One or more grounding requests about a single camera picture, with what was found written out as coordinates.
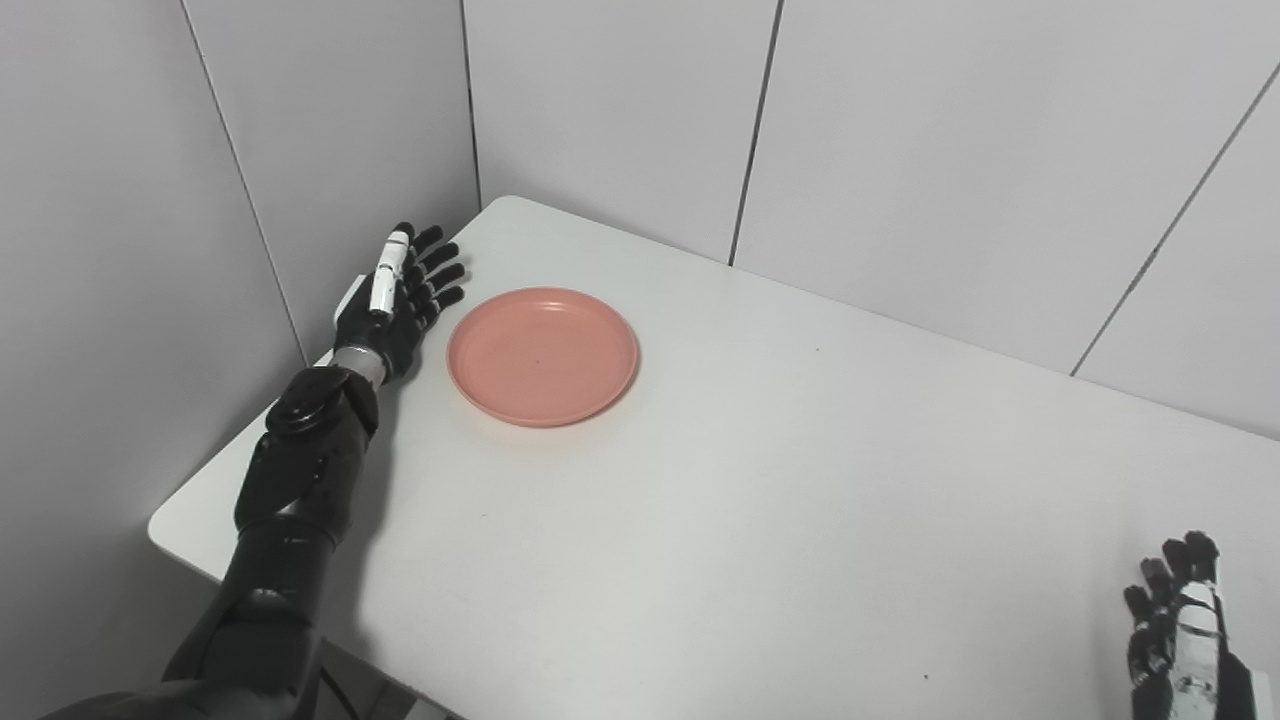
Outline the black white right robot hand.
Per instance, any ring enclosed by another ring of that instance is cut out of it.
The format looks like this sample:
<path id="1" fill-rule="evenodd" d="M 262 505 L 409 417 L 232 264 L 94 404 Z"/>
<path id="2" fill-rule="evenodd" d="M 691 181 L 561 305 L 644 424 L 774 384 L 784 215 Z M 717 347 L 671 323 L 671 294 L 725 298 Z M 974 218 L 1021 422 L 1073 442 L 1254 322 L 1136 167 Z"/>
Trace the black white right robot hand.
<path id="1" fill-rule="evenodd" d="M 1126 647 L 1134 719 L 1272 719 L 1268 679 L 1231 651 L 1220 552 L 1202 530 L 1166 539 L 1139 564 L 1143 582 L 1124 593 L 1133 628 Z"/>

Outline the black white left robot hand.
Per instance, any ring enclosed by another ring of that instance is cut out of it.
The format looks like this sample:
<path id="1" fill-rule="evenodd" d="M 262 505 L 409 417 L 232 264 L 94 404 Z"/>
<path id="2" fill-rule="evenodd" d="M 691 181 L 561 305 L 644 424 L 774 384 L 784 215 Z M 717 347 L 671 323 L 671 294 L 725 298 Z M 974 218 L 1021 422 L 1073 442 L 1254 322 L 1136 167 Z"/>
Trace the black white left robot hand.
<path id="1" fill-rule="evenodd" d="M 439 225 L 417 232 L 401 222 L 372 272 L 353 281 L 335 310 L 330 364 L 376 388 L 406 375 L 425 334 L 463 300 L 465 274 L 460 246 Z"/>

